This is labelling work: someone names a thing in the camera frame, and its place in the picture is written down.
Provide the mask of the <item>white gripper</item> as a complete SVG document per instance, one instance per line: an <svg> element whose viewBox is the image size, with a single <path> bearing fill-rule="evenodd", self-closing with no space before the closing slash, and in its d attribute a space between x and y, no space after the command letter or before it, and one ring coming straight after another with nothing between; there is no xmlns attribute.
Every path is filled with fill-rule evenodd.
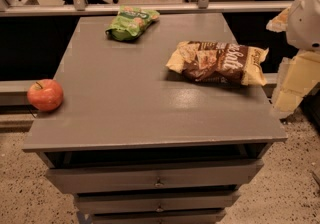
<svg viewBox="0 0 320 224"><path fill-rule="evenodd" d="M266 29L277 33L287 29L288 44L301 49L292 59L282 59L272 94L276 112L294 112L320 82L320 0L294 0Z"/></svg>

